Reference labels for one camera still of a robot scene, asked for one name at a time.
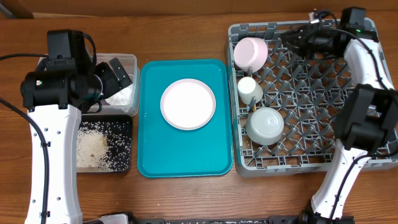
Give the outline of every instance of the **metal grid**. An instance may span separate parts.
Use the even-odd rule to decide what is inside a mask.
[[[238,24],[229,28],[228,72],[235,158],[238,160],[237,170],[243,176],[327,170],[326,163],[333,158],[333,118],[353,90],[351,74],[343,59],[304,60],[282,45],[279,34],[283,28],[291,29],[303,23],[306,21]],[[269,48],[266,64],[252,74],[244,73],[233,65],[233,49],[245,37],[262,38]],[[258,145],[246,133],[246,119],[254,105],[242,103],[236,91],[236,84],[246,75],[252,75],[264,90],[257,108],[271,107],[284,118],[284,135],[274,145]],[[378,116],[375,111],[369,113]],[[394,133],[391,144],[395,146],[396,140]],[[389,153],[391,144],[380,148],[378,153]],[[387,169],[387,166],[380,166],[385,165],[385,162],[396,165],[395,158],[373,158],[368,167]]]

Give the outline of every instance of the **white cup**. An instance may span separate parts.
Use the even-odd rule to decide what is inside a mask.
[[[263,96],[261,86],[252,77],[243,77],[238,82],[238,93],[243,103],[249,105],[251,99],[256,97],[258,103]]]
[[[268,146],[281,139],[284,120],[272,108],[260,108],[246,120],[246,132],[250,139],[260,145]]]
[[[234,49],[234,61],[244,72],[260,70],[267,61],[268,47],[264,40],[246,37],[239,41]]]

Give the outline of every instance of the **teal tray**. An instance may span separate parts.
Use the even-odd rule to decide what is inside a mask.
[[[216,111],[204,127],[183,131],[169,125],[160,99],[173,82],[194,78],[216,97]],[[215,59],[149,62],[142,69],[137,166],[146,177],[226,174],[233,164],[231,115],[225,65]]]

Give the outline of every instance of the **table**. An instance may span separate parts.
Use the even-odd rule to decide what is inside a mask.
[[[398,86],[398,13],[369,12],[379,31],[389,71]],[[225,62],[228,27],[242,22],[307,19],[306,13],[218,16],[92,17],[0,21],[0,55],[47,53],[46,32],[89,33],[101,53],[137,56],[139,68],[152,60],[218,58]],[[21,81],[37,58],[0,62],[0,96],[18,108]],[[28,123],[0,106],[0,220],[22,223],[30,199],[31,141]],[[325,173],[287,177],[240,177],[234,167],[222,177],[147,179],[136,167],[138,116],[134,117],[132,167],[126,174],[79,174],[78,195],[85,220],[131,210],[138,218],[266,218],[296,215],[317,191]],[[396,223],[398,169],[363,172],[345,206],[357,223]]]

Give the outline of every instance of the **white plate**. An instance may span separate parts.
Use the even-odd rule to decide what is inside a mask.
[[[166,88],[160,100],[160,110],[173,127],[194,130],[204,126],[213,117],[216,98],[203,82],[185,78]]]

